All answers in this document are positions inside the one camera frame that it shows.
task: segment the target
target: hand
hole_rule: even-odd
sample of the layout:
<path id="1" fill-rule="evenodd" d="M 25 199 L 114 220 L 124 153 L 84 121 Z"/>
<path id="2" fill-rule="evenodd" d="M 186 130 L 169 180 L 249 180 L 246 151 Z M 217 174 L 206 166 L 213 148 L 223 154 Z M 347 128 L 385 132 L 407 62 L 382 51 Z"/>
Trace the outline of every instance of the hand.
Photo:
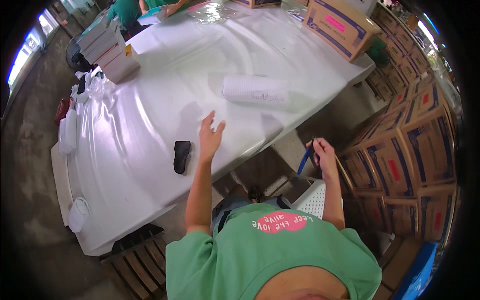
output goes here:
<path id="1" fill-rule="evenodd" d="M 317 156 L 314 156 L 315 165 L 322 169 L 322 177 L 325 181 L 339 180 L 338 168 L 336 166 L 335 149 L 324 138 L 318 138 L 313 141 L 313 148 L 315 153 L 320 157 L 320 161 Z"/>
<path id="2" fill-rule="evenodd" d="M 180 9 L 178 3 L 167 5 L 167 17 L 170 17 Z"/>
<path id="3" fill-rule="evenodd" d="M 202 121 L 200 128 L 200 161 L 212 161 L 215 152 L 222 142 L 222 132 L 225 129 L 226 122 L 221 121 L 216 131 L 211 128 L 215 111 L 212 112 Z"/>

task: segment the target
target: red label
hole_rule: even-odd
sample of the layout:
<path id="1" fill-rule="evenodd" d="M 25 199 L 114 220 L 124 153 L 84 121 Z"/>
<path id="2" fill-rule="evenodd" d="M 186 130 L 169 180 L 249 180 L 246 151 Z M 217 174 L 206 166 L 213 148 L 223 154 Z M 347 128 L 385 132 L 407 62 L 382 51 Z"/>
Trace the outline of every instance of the red label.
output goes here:
<path id="1" fill-rule="evenodd" d="M 346 27 L 331 15 L 328 14 L 327 17 L 325 18 L 325 21 L 329 22 L 333 27 L 340 30 L 342 33 L 345 32 Z"/>
<path id="2" fill-rule="evenodd" d="M 396 168 L 396 163 L 394 160 L 389 160 L 388 165 L 390 166 L 390 171 L 392 171 L 393 180 L 400 181 L 400 174 Z"/>
<path id="3" fill-rule="evenodd" d="M 428 100 L 429 100 L 429 94 L 425 94 L 423 96 L 423 103 L 422 104 L 428 103 Z"/>
<path id="4" fill-rule="evenodd" d="M 442 213 L 436 213 L 435 222 L 433 223 L 433 230 L 439 230 L 441 222 L 442 222 Z"/>

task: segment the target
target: teal book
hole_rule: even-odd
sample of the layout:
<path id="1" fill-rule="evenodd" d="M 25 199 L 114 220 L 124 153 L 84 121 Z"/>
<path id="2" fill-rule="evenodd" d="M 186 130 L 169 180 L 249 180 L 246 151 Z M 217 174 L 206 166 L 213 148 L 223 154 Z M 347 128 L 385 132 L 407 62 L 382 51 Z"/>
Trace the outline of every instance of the teal book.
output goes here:
<path id="1" fill-rule="evenodd" d="M 162 23 L 167 17 L 167 10 L 163 9 L 165 6 L 159 6 L 150 9 L 146 14 L 138 18 L 140 25 L 151 25 Z"/>

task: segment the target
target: pink label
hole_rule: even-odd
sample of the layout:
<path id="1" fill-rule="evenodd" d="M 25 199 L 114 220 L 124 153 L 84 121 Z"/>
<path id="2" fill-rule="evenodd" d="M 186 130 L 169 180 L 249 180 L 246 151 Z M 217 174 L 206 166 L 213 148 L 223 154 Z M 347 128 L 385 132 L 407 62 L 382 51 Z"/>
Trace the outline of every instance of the pink label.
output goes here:
<path id="1" fill-rule="evenodd" d="M 282 230 L 297 231 L 305 227 L 307 222 L 313 222 L 311 216 L 299 216 L 286 212 L 274 212 L 252 222 L 253 228 L 266 233 L 279 233 Z"/>
<path id="2" fill-rule="evenodd" d="M 331 25 L 333 25 L 333 27 L 340 30 L 342 33 L 345 32 L 346 27 L 331 15 L 328 14 L 327 17 L 325 18 L 325 21 L 329 22 Z"/>

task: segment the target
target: plastic table cover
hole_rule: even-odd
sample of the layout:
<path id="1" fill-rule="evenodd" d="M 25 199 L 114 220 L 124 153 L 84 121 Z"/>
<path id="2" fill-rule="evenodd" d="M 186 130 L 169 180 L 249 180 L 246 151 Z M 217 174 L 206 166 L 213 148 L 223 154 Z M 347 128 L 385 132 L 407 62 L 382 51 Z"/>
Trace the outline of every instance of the plastic table cover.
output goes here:
<path id="1" fill-rule="evenodd" d="M 77 149 L 68 155 L 73 199 L 91 213 L 77 239 L 86 255 L 155 220 L 186 198 L 199 158 L 201 120 L 216 111 L 226 120 L 212 163 L 213 180 L 266 149 L 373 70 L 366 55 L 348 63 L 282 7 L 225 5 L 244 17 L 202 25 L 187 14 L 153 25 L 129 42 L 140 70 L 108 83 L 101 99 L 77 105 Z M 291 82 L 291 105 L 259 107 L 221 96 L 226 73 Z M 192 142 L 184 175 L 174 172 L 175 141 Z"/>

